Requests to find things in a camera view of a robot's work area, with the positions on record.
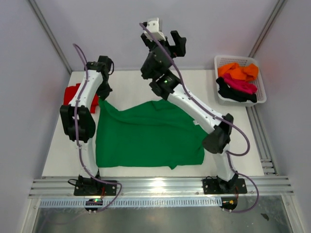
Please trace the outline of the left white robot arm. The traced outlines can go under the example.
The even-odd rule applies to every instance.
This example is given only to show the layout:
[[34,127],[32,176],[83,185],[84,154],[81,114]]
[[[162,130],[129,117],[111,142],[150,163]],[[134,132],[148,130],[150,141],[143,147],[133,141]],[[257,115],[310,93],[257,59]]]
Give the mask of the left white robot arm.
[[99,168],[95,162],[92,139],[96,123],[90,109],[95,96],[105,100],[112,88],[108,83],[114,63],[108,56],[100,56],[96,62],[87,62],[82,83],[67,105],[60,107],[60,117],[65,135],[76,143],[80,174],[75,183],[75,195],[99,195],[104,187],[100,182]]

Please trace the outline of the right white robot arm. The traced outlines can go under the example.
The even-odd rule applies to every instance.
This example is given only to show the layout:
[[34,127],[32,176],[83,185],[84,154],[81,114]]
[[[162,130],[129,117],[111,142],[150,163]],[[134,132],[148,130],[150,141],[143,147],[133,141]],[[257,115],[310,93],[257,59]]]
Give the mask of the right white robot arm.
[[228,159],[230,136],[233,128],[233,116],[215,112],[202,101],[196,99],[186,88],[182,75],[174,75],[170,71],[173,58],[186,54],[186,38],[178,31],[171,31],[175,42],[169,45],[161,31],[154,33],[144,30],[141,39],[149,49],[148,56],[140,71],[144,79],[150,79],[151,90],[162,99],[179,107],[196,120],[206,132],[202,141],[203,148],[213,154],[216,164],[216,179],[214,185],[221,193],[235,191],[238,174],[234,171]]

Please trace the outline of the green t shirt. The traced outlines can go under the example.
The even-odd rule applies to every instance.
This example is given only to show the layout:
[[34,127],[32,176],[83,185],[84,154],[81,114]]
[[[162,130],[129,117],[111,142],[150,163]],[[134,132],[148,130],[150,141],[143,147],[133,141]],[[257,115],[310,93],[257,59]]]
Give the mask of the green t shirt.
[[201,165],[206,132],[177,106],[148,101],[120,111],[99,101],[96,164],[107,167]]

